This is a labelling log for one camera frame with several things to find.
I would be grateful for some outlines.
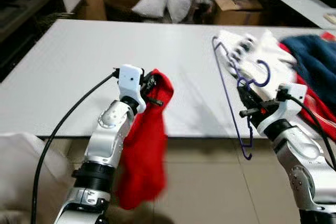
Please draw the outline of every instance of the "white pillow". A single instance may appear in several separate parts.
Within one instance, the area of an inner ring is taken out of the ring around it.
[[[168,11],[173,23],[181,22],[188,14],[192,0],[168,0]]]
[[[168,0],[140,0],[132,11],[146,18],[162,18]]]

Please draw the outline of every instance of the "red sock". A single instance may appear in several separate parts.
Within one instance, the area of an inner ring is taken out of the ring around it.
[[[163,106],[147,103],[144,113],[138,114],[124,140],[121,165],[124,167],[117,196],[120,206],[132,209],[142,201],[153,200],[165,186],[163,158],[166,147],[163,110],[173,95],[169,79],[157,69],[157,85],[149,96],[163,101]]]

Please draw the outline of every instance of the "red cloth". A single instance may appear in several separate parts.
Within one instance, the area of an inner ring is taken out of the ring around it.
[[[117,190],[120,206],[124,209],[132,209],[142,201],[154,199],[165,186],[163,158],[166,136],[162,113],[174,90],[164,74],[157,69],[152,74],[159,78],[149,96],[164,104],[147,103],[146,110],[137,115],[124,140],[121,157],[124,171]]]
[[[279,45],[281,49],[290,53],[290,50],[283,44]],[[309,86],[305,83],[303,78],[297,74],[298,84],[303,84],[308,87],[306,97],[304,99],[304,104],[311,110],[311,112],[316,116],[317,120],[321,124],[325,133],[336,142],[336,115],[327,107],[322,100],[318,97],[318,95],[309,88]],[[314,124],[313,119],[310,115],[302,109],[300,112],[301,117],[303,117],[306,121],[311,124]]]

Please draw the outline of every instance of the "desk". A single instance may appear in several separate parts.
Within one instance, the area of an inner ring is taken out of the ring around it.
[[[336,25],[324,18],[326,13],[336,13],[336,8],[331,8],[320,0],[281,0],[289,7],[322,29],[336,30]]]
[[[0,84],[0,132],[49,135],[70,107],[124,63],[158,68],[175,93],[165,110],[170,137],[236,137],[215,65],[211,38],[221,29],[257,38],[265,28],[58,20]],[[270,28],[278,38],[320,34],[321,29]],[[241,135],[248,137],[236,81],[225,73]],[[89,136],[99,114],[118,97],[115,79],[69,117],[58,136]],[[309,127],[299,118],[295,122]]]

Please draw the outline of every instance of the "robotic arm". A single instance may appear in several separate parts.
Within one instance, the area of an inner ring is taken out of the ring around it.
[[[114,100],[98,118],[98,125],[85,151],[84,163],[74,171],[74,187],[68,194],[55,224],[107,224],[104,213],[110,201],[113,174],[118,167],[123,140],[131,129],[137,113],[146,109],[150,101],[161,101],[146,95],[156,85],[150,73],[123,65],[119,69],[120,101]]]
[[[325,159],[320,145],[288,120],[301,107],[288,95],[303,101],[307,87],[295,83],[281,85],[277,98],[264,102],[253,90],[238,87],[249,116],[259,134],[271,141],[280,164],[286,170],[302,224],[336,223],[336,171]]]

